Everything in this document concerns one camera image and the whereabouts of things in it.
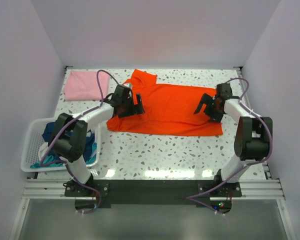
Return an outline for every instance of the folded pink cloth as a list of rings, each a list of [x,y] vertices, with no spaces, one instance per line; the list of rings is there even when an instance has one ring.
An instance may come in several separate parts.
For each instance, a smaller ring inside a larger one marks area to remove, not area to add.
[[[103,97],[108,94],[109,75],[99,73],[99,81]],[[101,94],[97,83],[95,71],[71,71],[64,86],[66,101],[101,100]]]

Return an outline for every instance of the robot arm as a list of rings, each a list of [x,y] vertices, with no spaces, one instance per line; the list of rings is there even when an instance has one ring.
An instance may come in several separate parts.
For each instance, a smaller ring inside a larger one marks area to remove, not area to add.
[[[203,105],[205,105],[203,111],[210,117],[211,122],[220,123],[223,115],[227,114],[238,124],[234,139],[235,154],[228,164],[218,171],[214,179],[216,183],[220,183],[243,168],[228,181],[229,183],[239,182],[251,161],[260,161],[268,155],[270,138],[260,119],[266,124],[271,136],[272,119],[247,111],[249,108],[241,102],[240,97],[233,96],[229,83],[218,84],[214,97],[204,94],[194,113],[199,113]]]
[[[93,176],[88,170],[83,158],[85,151],[86,135],[89,130],[99,123],[111,119],[114,116],[123,118],[137,114],[143,114],[141,96],[136,95],[137,103],[134,104],[132,90],[124,85],[117,85],[114,93],[109,94],[103,104],[93,107],[85,112],[69,115],[62,113],[55,122],[49,146],[60,132],[60,130],[73,119],[74,121],[55,141],[52,149],[66,162],[67,169],[81,184],[89,185],[88,181],[93,181]]]

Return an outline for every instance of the white laundry basket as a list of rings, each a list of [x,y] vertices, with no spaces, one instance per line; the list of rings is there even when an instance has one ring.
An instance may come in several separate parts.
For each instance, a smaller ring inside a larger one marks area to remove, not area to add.
[[[26,133],[25,142],[21,155],[21,169],[24,172],[45,172],[45,171],[56,171],[56,170],[65,170],[65,166],[56,166],[56,167],[40,167],[40,168],[31,168],[30,166],[39,162],[38,157],[39,148],[45,142],[42,134],[45,131],[46,125],[51,122],[55,122],[57,118],[41,118],[33,121]],[[101,127],[100,124],[94,129],[94,136],[96,142],[96,156],[93,163],[87,164],[87,167],[92,167],[95,165],[100,156],[101,150]]]

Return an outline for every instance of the terrazzo table surface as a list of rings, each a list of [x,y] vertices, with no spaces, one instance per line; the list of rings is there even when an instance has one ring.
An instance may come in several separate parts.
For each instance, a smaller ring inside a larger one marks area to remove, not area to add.
[[[238,77],[235,70],[205,69],[141,69],[157,75],[157,83],[215,88],[230,78]],[[98,101],[65,101],[64,86],[70,75],[68,70],[59,96],[55,116],[78,113],[99,104]],[[76,69],[97,71],[97,69]],[[133,69],[107,69],[119,83],[130,78]],[[109,81],[108,93],[116,83]],[[233,94],[243,92],[238,81],[231,83]],[[213,179],[234,155],[234,137],[237,124],[225,115],[221,136],[171,136],[128,132],[112,132],[106,122],[101,123],[101,152],[91,168],[95,179],[147,180],[147,179]],[[39,172],[38,179],[69,179],[65,170]],[[241,180],[266,179],[262,164],[251,166]]]

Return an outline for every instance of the purple cable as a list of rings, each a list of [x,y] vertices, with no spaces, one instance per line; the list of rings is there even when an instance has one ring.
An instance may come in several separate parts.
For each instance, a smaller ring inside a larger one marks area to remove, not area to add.
[[[246,83],[246,88],[245,88],[245,90],[243,91],[242,95],[241,95],[240,98],[239,98],[240,100],[242,100],[242,98],[243,98],[244,95],[247,93],[247,91],[248,91],[248,89],[249,89],[249,87],[250,87],[250,83],[249,83],[248,80],[245,79],[245,78],[242,78],[242,77],[235,77],[235,78],[231,78],[230,80],[226,81],[225,84],[230,83],[230,82],[232,82],[233,80],[242,80],[242,81],[245,81],[245,83]]]
[[[89,211],[82,211],[82,212],[81,212],[82,214],[90,214],[90,213],[93,213],[97,208],[100,207],[100,204],[101,204],[101,194],[100,194],[100,192],[99,192],[97,189],[93,188],[93,187],[89,187],[89,186],[84,185],[83,183],[81,183],[81,182],[73,175],[73,173],[71,172],[71,170],[69,169],[69,166],[68,166],[67,164],[65,165],[65,168],[66,168],[66,170],[68,171],[68,173],[70,174],[70,176],[73,178],[73,180],[76,181],[77,184],[79,184],[79,185],[80,185],[81,187],[83,187],[83,188],[86,188],[86,189],[89,189],[89,190],[95,192],[95,193],[98,195],[98,197],[99,197],[98,204],[95,205],[94,208],[90,209]]]
[[[93,209],[91,209],[91,210],[89,210],[89,211],[86,211],[86,212],[82,211],[83,214],[89,214],[89,213],[92,213],[92,212],[94,212],[97,208],[100,207],[101,199],[102,199],[100,192],[99,192],[97,189],[93,188],[93,187],[89,187],[89,186],[87,186],[87,185],[81,183],[81,182],[73,175],[73,173],[72,173],[71,170],[69,169],[69,166],[67,165],[67,162],[66,162],[66,161],[63,161],[63,160],[56,160],[56,161],[52,161],[52,162],[49,162],[49,163],[44,163],[44,160],[46,159],[48,153],[52,150],[52,148],[53,148],[53,146],[55,145],[57,139],[61,136],[61,134],[62,134],[62,133],[63,133],[63,132],[64,132],[64,131],[65,131],[65,130],[73,123],[73,122],[75,122],[76,120],[80,119],[80,118],[83,117],[84,115],[86,115],[86,114],[88,114],[88,113],[90,113],[90,112],[92,112],[92,111],[94,111],[94,110],[97,110],[98,108],[100,108],[100,107],[103,105],[103,103],[104,103],[104,95],[103,95],[102,88],[101,88],[101,85],[100,85],[100,80],[99,80],[99,73],[100,73],[100,72],[104,72],[104,73],[108,74],[108,75],[109,75],[109,76],[110,76],[117,84],[119,84],[118,81],[117,81],[117,80],[116,80],[109,72],[107,72],[107,71],[105,71],[105,70],[102,70],[102,69],[101,69],[101,70],[98,70],[98,71],[96,72],[96,82],[97,82],[97,84],[98,84],[98,87],[99,87],[99,90],[100,90],[100,95],[101,95],[100,105],[99,105],[99,106],[95,106],[95,107],[93,107],[93,108],[91,108],[91,109],[88,109],[88,110],[84,111],[82,114],[80,114],[80,115],[78,115],[77,117],[73,118],[73,119],[70,120],[66,125],[64,125],[64,126],[61,128],[61,130],[57,133],[57,135],[55,136],[55,138],[52,140],[52,142],[50,143],[50,145],[49,145],[47,151],[44,153],[42,159],[40,160],[40,167],[48,167],[48,166],[51,165],[51,164],[59,164],[59,163],[65,164],[66,170],[67,170],[68,173],[71,175],[71,177],[73,178],[74,181],[76,181],[81,187],[86,188],[86,189],[89,189],[89,190],[91,190],[91,191],[94,191],[94,192],[99,196],[98,204],[97,204]]]
[[[62,133],[63,133],[63,132],[64,132],[64,131],[72,124],[72,123],[74,123],[76,120],[80,119],[80,118],[83,117],[84,115],[86,115],[86,114],[88,114],[88,113],[90,113],[90,112],[92,112],[92,111],[98,109],[99,107],[101,107],[101,106],[103,105],[103,103],[104,103],[104,94],[103,94],[103,92],[102,92],[102,88],[101,88],[100,80],[99,80],[99,73],[100,73],[100,72],[104,72],[104,73],[108,74],[111,78],[114,79],[114,81],[115,81],[117,84],[119,84],[118,81],[117,81],[117,80],[116,80],[109,72],[107,72],[107,71],[105,71],[105,70],[102,70],[102,69],[101,69],[101,70],[98,70],[98,71],[96,72],[96,82],[97,82],[97,84],[98,84],[99,91],[100,91],[100,95],[101,95],[100,105],[99,105],[99,106],[96,106],[96,107],[93,107],[93,108],[91,108],[91,109],[88,109],[88,110],[86,110],[86,111],[84,111],[81,115],[79,115],[79,116],[73,118],[71,121],[69,121],[66,125],[64,125],[64,126],[61,128],[61,130],[57,133],[57,135],[55,136],[55,138],[54,138],[54,139],[52,140],[52,142],[50,143],[50,145],[49,145],[47,151],[46,151],[46,152],[44,153],[44,155],[42,156],[42,158],[41,158],[41,160],[40,160],[40,167],[48,167],[48,166],[50,166],[51,164],[60,164],[60,163],[64,163],[64,161],[62,161],[62,160],[55,160],[55,161],[51,161],[51,162],[49,162],[49,163],[44,163],[44,160],[46,159],[47,155],[48,155],[48,154],[50,153],[50,151],[52,150],[53,146],[55,145],[56,141],[59,139],[59,137],[61,136],[61,134],[62,134]]]
[[[249,88],[249,86],[250,86],[248,80],[246,80],[246,79],[244,79],[244,78],[241,78],[241,77],[236,77],[236,78],[232,78],[232,79],[226,81],[226,83],[231,82],[231,81],[233,81],[233,80],[237,80],[237,79],[238,79],[238,80],[243,80],[243,81],[246,82],[246,89],[243,91],[242,95],[241,95],[240,98],[239,98],[239,105],[240,105],[244,110],[246,110],[249,114],[251,114],[252,116],[254,116],[255,118],[257,118],[257,119],[261,122],[261,124],[263,125],[263,127],[264,127],[264,129],[265,129],[265,131],[266,131],[266,133],[268,134],[268,137],[269,137],[269,153],[268,153],[268,155],[267,155],[264,159],[262,159],[261,161],[256,161],[256,162],[247,163],[246,166],[241,167],[240,169],[238,169],[237,171],[235,171],[234,173],[232,173],[226,180],[224,180],[223,182],[221,182],[221,183],[218,184],[217,186],[211,188],[210,190],[205,191],[205,192],[202,192],[202,193],[199,193],[199,194],[196,194],[196,195],[192,195],[192,196],[186,197],[186,199],[191,200],[191,201],[193,201],[193,202],[196,202],[196,203],[198,203],[198,204],[201,204],[201,205],[203,205],[203,206],[205,206],[205,207],[207,207],[207,208],[209,208],[209,209],[211,209],[211,210],[217,212],[218,214],[222,214],[222,213],[219,212],[219,211],[216,211],[215,209],[213,209],[211,206],[205,204],[204,202],[201,202],[201,201],[196,200],[196,199],[194,199],[194,198],[202,197],[202,196],[204,196],[204,195],[207,195],[207,194],[209,194],[209,193],[211,193],[211,192],[217,190],[218,188],[220,188],[221,186],[223,186],[226,182],[228,182],[230,179],[232,179],[235,175],[237,175],[237,174],[240,173],[242,170],[244,170],[245,168],[247,168],[247,166],[252,166],[252,165],[264,163],[265,161],[267,161],[267,160],[270,158],[270,156],[271,156],[271,154],[272,154],[272,151],[273,151],[273,140],[272,140],[271,132],[270,132],[268,126],[267,126],[266,123],[262,120],[262,118],[261,118],[260,116],[258,116],[257,114],[255,114],[252,110],[250,110],[247,106],[245,106],[245,105],[241,102],[242,98],[244,97],[244,95],[246,94],[246,92],[248,91],[248,88]]]

